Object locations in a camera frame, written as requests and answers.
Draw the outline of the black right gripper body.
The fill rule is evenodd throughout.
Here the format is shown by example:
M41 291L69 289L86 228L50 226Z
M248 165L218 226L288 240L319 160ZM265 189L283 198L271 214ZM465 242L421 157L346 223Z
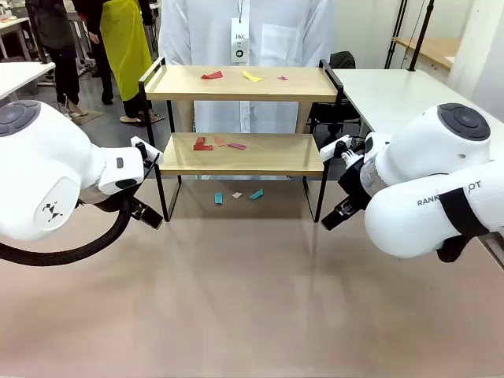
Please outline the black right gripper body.
M363 162L355 162L346 169L339 178L339 186L347 193L340 205L347 209L366 209L371 197L361 183L361 168Z

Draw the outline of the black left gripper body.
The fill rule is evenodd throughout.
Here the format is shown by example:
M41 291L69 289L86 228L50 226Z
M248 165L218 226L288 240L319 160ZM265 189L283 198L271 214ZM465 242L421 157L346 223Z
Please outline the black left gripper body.
M152 221L152 209L135 197L126 197L127 214L137 221Z

